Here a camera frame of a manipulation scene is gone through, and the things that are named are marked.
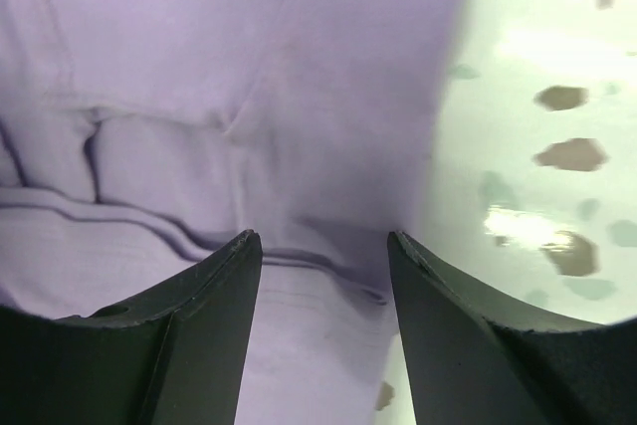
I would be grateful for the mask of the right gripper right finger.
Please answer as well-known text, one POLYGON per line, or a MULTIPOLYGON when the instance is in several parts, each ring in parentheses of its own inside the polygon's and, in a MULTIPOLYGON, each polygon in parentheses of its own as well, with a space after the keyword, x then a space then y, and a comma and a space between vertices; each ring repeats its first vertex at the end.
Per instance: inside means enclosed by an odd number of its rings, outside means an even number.
POLYGON ((636 322, 559 315, 449 265, 401 232, 387 250, 416 421, 636 421, 636 322))

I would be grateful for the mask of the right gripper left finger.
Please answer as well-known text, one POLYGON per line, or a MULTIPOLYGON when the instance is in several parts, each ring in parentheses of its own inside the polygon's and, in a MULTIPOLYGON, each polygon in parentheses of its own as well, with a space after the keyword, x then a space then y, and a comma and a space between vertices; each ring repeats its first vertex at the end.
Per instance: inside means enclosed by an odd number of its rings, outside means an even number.
POLYGON ((262 268, 244 231, 198 264, 93 315, 1 311, 5 424, 230 424, 262 268))

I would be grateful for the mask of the purple t shirt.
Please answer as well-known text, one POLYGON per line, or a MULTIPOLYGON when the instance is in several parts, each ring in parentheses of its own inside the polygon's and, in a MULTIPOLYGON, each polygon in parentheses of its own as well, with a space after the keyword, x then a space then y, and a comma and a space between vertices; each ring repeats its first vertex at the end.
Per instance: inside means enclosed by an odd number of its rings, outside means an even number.
POLYGON ((1 311, 89 317, 244 231, 230 424, 370 424, 460 0, 1 0, 1 311))

